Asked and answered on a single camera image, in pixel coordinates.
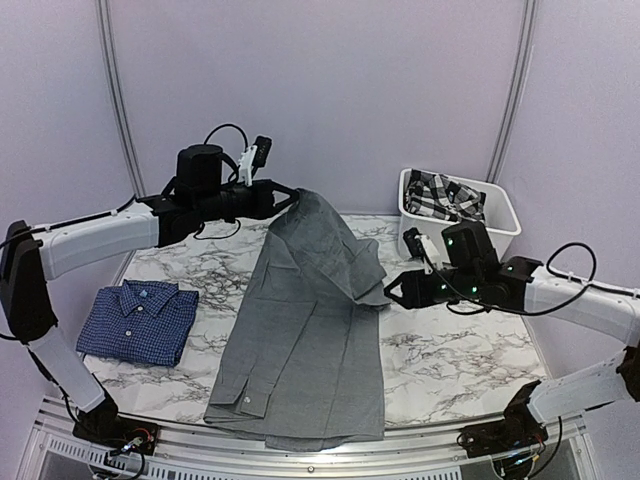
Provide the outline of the grey long sleeve shirt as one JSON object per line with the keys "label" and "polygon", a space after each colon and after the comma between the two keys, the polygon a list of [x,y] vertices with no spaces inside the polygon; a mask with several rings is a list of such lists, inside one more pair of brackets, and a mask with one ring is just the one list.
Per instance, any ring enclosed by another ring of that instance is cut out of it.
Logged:
{"label": "grey long sleeve shirt", "polygon": [[278,450],[381,440],[385,275],[377,241],[302,191],[267,230],[205,423]]}

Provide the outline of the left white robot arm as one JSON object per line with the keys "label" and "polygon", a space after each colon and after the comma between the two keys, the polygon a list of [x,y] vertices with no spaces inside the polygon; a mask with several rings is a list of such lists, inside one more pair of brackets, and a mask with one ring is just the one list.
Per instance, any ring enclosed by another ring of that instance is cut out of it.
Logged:
{"label": "left white robot arm", "polygon": [[278,215],[299,193],[270,179],[254,179],[270,149],[270,139],[259,137],[234,161],[218,145],[191,145],[178,153],[176,173],[157,195],[57,224],[16,221],[8,228],[1,243],[1,307],[8,338],[25,345],[41,370],[89,413],[86,426],[102,443],[119,444],[126,423],[110,410],[113,401],[63,338],[48,282],[120,254],[177,244],[208,222]]}

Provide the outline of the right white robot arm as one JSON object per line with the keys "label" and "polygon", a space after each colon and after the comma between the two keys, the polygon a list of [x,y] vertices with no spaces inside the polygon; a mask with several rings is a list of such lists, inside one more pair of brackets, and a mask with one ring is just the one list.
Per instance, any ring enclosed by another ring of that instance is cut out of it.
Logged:
{"label": "right white robot arm", "polygon": [[405,309],[459,302],[474,313],[499,311],[530,319],[549,317],[616,339],[624,346],[610,360],[555,380],[521,388],[505,409],[495,438],[515,448],[535,424],[618,401],[639,399],[639,292],[556,271],[549,262],[514,256],[502,262],[485,225],[462,221],[441,233],[449,267],[437,265],[430,239],[412,227],[403,240],[417,270],[398,275],[384,294]]}

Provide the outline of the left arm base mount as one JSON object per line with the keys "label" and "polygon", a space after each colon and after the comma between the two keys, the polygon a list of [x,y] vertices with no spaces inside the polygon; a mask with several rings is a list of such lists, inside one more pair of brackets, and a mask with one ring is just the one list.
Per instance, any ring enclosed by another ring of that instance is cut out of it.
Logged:
{"label": "left arm base mount", "polygon": [[122,416],[113,398],[104,394],[103,401],[89,412],[77,408],[73,435],[111,448],[121,448],[140,440],[135,449],[152,455],[156,448],[159,426],[156,423]]}

